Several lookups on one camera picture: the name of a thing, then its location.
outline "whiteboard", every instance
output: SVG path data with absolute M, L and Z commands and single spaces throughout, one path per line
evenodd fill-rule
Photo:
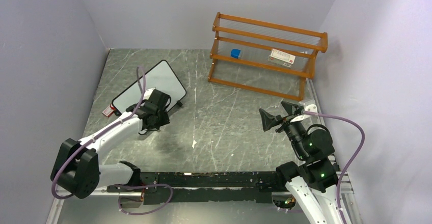
M 171 96 L 171 103 L 167 111 L 172 109 L 177 101 L 180 101 L 186 96 L 186 89 L 174 73 L 171 66 L 166 60 L 161 60 L 153 68 L 146 72 L 146 87 L 145 89 L 156 88 Z M 120 93 L 112 101 L 112 105 L 121 113 L 124 113 L 128 107 L 138 103 L 141 97 L 140 87 L 135 81 L 126 90 Z

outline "dish rack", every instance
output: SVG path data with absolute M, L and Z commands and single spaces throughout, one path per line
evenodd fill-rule
M 327 33 L 325 32 L 319 33 L 219 12 L 214 19 L 212 29 L 215 32 L 215 37 L 210 51 L 212 65 L 208 75 L 209 82 L 298 101 L 304 97 L 306 79 L 314 77 L 315 59 L 318 52 L 324 53 L 328 47 Z M 271 62 L 269 55 L 273 48 L 294 55 L 294 64 L 291 67 L 285 67 Z M 231 57 L 232 49 L 241 50 L 239 58 Z M 300 79 L 299 94 L 285 94 L 214 78 L 214 69 L 219 61 L 297 76 Z

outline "marble tabletop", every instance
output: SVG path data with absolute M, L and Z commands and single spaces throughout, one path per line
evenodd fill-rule
M 209 50 L 111 49 L 85 128 L 92 134 L 116 119 L 102 111 L 136 80 L 135 69 L 150 69 L 165 59 L 187 90 L 183 107 L 172 109 L 169 125 L 147 135 L 133 135 L 102 159 L 127 160 L 142 171 L 274 171 L 297 161 L 285 134 L 263 132 L 258 109 L 285 114 L 282 98 L 207 82 Z M 279 92 L 298 94 L 299 79 L 286 74 L 220 62 L 216 78 Z M 305 98 L 311 98 L 308 87 Z M 307 128 L 318 118 L 303 121 Z M 149 211 L 141 206 L 133 212 Z M 64 202 L 58 223 L 309 223 L 302 213 L 279 211 L 273 204 L 243 202 L 170 203 L 146 216 L 118 212 L 116 197 L 90 196 Z

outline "small blue object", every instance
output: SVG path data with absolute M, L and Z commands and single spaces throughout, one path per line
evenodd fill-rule
M 231 57 L 240 59 L 240 53 L 241 53 L 240 49 L 233 49 L 231 50 Z

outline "white wall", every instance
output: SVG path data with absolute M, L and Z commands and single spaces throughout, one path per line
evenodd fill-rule
M 0 3 L 0 223 L 45 223 L 52 166 L 82 136 L 106 49 L 81 0 Z
M 317 30 L 334 0 L 83 0 L 107 47 L 205 48 L 217 12 Z
M 336 0 L 315 85 L 325 113 L 357 121 L 349 170 L 364 223 L 432 223 L 432 0 Z M 360 140 L 326 120 L 344 165 Z

